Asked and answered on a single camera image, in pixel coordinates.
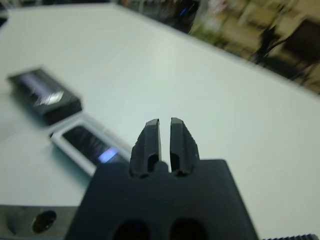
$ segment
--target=chair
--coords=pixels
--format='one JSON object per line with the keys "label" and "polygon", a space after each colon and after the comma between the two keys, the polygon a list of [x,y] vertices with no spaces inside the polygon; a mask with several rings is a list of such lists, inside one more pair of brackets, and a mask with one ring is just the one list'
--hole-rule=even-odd
{"label": "chair", "polygon": [[[282,50],[290,54],[290,62],[279,55],[269,56],[271,50],[283,44]],[[279,41],[264,52],[256,53],[255,63],[260,64],[279,75],[295,80],[302,78],[303,84],[308,80],[312,70],[320,61],[320,25],[304,20],[300,26],[285,40]]]}

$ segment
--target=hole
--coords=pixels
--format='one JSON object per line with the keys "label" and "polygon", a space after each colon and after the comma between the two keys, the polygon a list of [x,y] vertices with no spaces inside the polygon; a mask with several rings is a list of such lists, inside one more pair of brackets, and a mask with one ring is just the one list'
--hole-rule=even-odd
{"label": "hole", "polygon": [[149,232],[142,221],[130,220],[119,227],[113,240],[149,240]]}
{"label": "hole", "polygon": [[208,240],[208,236],[198,221],[179,218],[172,225],[170,240]]}
{"label": "hole", "polygon": [[159,156],[158,155],[152,155],[148,157],[148,172],[153,172],[155,169],[156,163],[159,162]]}
{"label": "hole", "polygon": [[35,234],[41,234],[47,231],[57,220],[57,214],[54,211],[44,211],[37,215],[33,224],[32,230]]}
{"label": "hole", "polygon": [[180,168],[180,158],[177,154],[170,152],[171,171],[174,172]]}

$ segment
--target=smartphone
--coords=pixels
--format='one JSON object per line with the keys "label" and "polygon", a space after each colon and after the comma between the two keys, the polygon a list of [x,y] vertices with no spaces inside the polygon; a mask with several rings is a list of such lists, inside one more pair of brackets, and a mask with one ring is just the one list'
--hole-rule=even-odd
{"label": "smartphone", "polygon": [[85,113],[60,123],[50,139],[90,176],[100,164],[128,163],[131,157],[131,147]]}

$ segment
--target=black plastic part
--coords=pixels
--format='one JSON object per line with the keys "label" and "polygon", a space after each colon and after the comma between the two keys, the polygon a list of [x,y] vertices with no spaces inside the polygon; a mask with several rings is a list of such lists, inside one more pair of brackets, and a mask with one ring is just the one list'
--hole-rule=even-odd
{"label": "black plastic part", "polygon": [[[186,126],[177,118],[172,125],[176,169],[189,174],[176,177],[157,163],[159,120],[148,122],[130,164],[97,168],[65,240],[258,240],[227,163],[197,161]],[[157,160],[151,166],[150,158]]]}
{"label": "black plastic part", "polygon": [[145,124],[131,152],[130,172],[133,177],[147,177],[161,161],[159,119]]}
{"label": "black plastic part", "polygon": [[7,21],[8,19],[5,18],[5,17],[0,17],[0,28],[2,27],[3,24],[5,24],[5,22]]}
{"label": "black plastic part", "polygon": [[177,176],[189,175],[198,160],[198,146],[184,121],[176,117],[171,118],[170,163],[172,172]]}
{"label": "black plastic part", "polygon": [[292,236],[292,237],[269,238],[264,240],[319,240],[319,238],[314,234],[308,234],[308,235],[299,235],[299,236]]}
{"label": "black plastic part", "polygon": [[[36,105],[35,102],[37,98],[35,98],[34,94],[30,92],[29,88],[21,81],[21,77],[27,73],[35,74],[43,83],[63,91],[63,96],[60,101],[50,105]],[[80,99],[42,69],[10,76],[8,80],[13,86],[14,96],[16,96],[32,113],[35,113],[46,125],[55,124],[82,111]]]}

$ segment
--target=screw hole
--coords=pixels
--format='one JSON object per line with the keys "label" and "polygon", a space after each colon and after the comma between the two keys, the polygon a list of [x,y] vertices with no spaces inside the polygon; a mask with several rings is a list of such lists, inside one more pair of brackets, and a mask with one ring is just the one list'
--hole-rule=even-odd
{"label": "screw hole", "polygon": [[172,225],[170,240],[208,240],[208,236],[198,221],[179,218]]}
{"label": "screw hole", "polygon": [[35,234],[42,234],[47,231],[57,220],[57,214],[50,210],[37,215],[32,224],[32,231]]}

